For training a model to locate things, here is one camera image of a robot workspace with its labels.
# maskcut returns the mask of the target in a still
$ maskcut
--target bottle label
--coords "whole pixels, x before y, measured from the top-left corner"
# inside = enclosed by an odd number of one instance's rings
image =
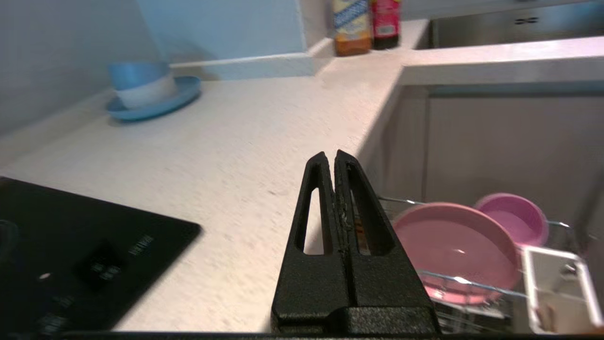
[[[372,0],[373,36],[389,38],[399,34],[400,0]]]
[[[334,26],[339,40],[356,40],[369,37],[367,0],[334,0]]]

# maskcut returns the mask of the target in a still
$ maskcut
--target red bottle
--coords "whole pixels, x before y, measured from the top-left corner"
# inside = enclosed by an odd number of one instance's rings
[[[400,0],[371,0],[374,50],[399,45],[399,10]]]

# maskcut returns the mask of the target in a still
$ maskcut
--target stainless steel sink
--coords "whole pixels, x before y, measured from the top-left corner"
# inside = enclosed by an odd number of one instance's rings
[[[428,48],[600,35],[604,35],[602,0],[435,19],[430,23]]]

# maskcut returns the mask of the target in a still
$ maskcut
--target black induction cooktop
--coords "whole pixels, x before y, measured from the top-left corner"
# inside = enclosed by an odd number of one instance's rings
[[[199,231],[0,177],[0,334],[110,329]]]

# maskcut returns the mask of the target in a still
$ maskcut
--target speckled countertop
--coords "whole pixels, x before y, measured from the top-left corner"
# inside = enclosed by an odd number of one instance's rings
[[[359,154],[397,86],[604,79],[604,38],[410,49],[425,27],[405,22],[401,47],[334,59],[314,77],[204,82],[198,101],[145,122],[91,104],[89,120],[0,171],[202,225],[117,329],[267,330],[306,160]]]

